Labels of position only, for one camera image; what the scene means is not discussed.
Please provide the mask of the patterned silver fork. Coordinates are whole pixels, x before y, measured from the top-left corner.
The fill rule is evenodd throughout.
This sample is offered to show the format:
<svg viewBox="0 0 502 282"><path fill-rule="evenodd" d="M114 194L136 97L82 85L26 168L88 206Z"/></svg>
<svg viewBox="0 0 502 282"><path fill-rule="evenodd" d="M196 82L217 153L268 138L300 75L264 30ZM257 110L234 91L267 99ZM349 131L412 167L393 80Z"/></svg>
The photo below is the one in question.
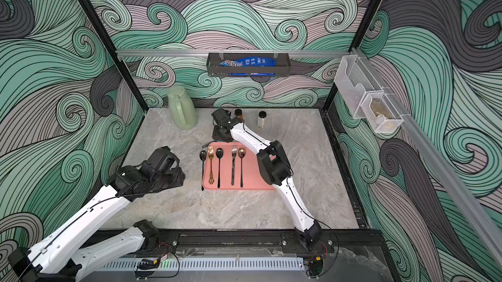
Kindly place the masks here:
<svg viewBox="0 0 502 282"><path fill-rule="evenodd" d="M235 159L237 157L237 146L233 145L231 149L232 167L231 167L231 185L235 185Z"/></svg>

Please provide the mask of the gold fork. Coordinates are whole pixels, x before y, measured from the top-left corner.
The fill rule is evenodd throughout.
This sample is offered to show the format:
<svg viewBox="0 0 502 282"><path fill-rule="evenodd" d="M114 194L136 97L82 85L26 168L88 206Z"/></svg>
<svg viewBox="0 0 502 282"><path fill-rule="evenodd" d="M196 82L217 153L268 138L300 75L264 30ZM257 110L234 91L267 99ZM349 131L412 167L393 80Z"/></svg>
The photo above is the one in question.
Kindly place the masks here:
<svg viewBox="0 0 502 282"><path fill-rule="evenodd" d="M214 148L213 146L208 147L208 158L209 158L209 179L208 183L212 185L214 183L213 175L213 159L214 159Z"/></svg>

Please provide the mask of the iridescent rainbow spoon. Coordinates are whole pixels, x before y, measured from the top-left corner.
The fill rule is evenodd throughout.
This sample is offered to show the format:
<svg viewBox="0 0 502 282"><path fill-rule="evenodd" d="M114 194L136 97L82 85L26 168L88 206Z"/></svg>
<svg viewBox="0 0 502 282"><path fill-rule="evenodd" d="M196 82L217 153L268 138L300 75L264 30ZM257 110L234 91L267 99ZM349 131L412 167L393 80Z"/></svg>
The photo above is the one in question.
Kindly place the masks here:
<svg viewBox="0 0 502 282"><path fill-rule="evenodd" d="M244 183L243 183L243 159L246 155L246 149L244 147L241 147L238 149L238 157L240 158L241 162L241 167L240 167L240 188L243 188Z"/></svg>

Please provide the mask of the pink tray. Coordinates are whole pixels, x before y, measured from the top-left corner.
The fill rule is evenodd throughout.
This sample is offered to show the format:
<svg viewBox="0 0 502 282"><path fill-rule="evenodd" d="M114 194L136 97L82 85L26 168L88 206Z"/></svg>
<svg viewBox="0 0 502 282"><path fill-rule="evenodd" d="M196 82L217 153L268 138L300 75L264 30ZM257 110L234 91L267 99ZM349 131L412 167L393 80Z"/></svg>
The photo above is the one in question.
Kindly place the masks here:
<svg viewBox="0 0 502 282"><path fill-rule="evenodd" d="M214 159L213 159L213 175L214 183L210 185L208 183L209 179L209 158L208 158L208 148L207 148L207 159L205 161L205 175L203 185L205 190L213 191L274 191L272 185L267 184L261 177L256 154L249 151L246 147L246 155L243 159L243 188L240 188L240 158L235 159L235 185L231 185L231 167L232 167L232 156L231 149L232 146L237 146L238 149L244 147L243 144L232 142L213 142L209 146L214 148ZM224 150L224 156L221 159L221 187L217 187L218 182L218 159L216 157L216 150L222 148Z"/></svg>

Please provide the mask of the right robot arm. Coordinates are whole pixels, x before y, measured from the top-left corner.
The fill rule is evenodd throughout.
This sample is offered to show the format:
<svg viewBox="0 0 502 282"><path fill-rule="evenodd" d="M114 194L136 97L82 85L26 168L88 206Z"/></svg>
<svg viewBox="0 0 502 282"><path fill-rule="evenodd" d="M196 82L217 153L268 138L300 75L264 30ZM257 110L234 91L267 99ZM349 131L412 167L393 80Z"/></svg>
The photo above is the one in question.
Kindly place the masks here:
<svg viewBox="0 0 502 282"><path fill-rule="evenodd" d="M261 137L249 129L244 120L231 117L223 108L211 115L217 140L239 142L257 156L260 176L280 194L292 217L295 239L304 251L311 251L320 240L322 227L308 211L294 185L294 171L282 144Z"/></svg>

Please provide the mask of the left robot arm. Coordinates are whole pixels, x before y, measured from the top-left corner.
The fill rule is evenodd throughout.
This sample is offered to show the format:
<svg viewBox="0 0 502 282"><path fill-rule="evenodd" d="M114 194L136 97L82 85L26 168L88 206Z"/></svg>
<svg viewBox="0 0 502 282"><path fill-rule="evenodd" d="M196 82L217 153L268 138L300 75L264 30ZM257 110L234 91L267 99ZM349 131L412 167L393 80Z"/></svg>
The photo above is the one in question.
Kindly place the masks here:
<svg viewBox="0 0 502 282"><path fill-rule="evenodd" d="M154 253L161 241L159 230L148 220L87 248L83 245L134 200L181 187L184 179L179 158L167 146L137 166L119 168L61 227L31 248L18 248L9 255L15 281L80 281L124 255Z"/></svg>

